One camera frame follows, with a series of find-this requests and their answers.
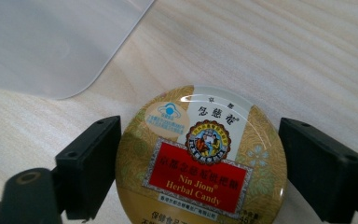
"tin lid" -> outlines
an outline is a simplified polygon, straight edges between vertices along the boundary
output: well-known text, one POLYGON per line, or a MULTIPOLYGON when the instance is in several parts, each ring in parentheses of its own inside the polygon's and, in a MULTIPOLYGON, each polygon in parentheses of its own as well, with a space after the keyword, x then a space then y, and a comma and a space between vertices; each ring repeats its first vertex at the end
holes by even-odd
POLYGON ((287 182, 276 130, 239 95, 185 86, 124 131, 117 191, 132 223, 272 223, 287 182))

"round tin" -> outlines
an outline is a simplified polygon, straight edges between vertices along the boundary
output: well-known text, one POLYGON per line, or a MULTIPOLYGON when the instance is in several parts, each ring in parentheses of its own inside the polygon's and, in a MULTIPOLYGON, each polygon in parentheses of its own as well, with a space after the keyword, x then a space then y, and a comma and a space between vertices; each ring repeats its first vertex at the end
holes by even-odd
POLYGON ((206 86, 144 105, 122 135, 116 170, 132 223, 272 223, 287 182, 282 143, 264 113, 206 86))

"red label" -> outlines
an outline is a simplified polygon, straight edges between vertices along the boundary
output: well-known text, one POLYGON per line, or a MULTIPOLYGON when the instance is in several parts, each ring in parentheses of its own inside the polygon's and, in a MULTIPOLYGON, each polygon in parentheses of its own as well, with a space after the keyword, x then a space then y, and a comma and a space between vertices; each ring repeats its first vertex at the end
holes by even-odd
POLYGON ((248 170, 226 162, 214 165, 194 161, 185 148, 162 142, 148 187, 169 191, 231 214, 243 203, 248 170))

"logo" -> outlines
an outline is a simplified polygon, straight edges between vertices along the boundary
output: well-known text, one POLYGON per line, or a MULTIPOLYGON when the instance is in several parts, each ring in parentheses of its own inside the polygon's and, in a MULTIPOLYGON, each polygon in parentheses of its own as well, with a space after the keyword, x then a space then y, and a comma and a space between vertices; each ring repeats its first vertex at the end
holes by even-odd
POLYGON ((187 152, 201 164, 216 164, 227 157, 231 139, 215 120, 197 122, 186 135, 187 152))

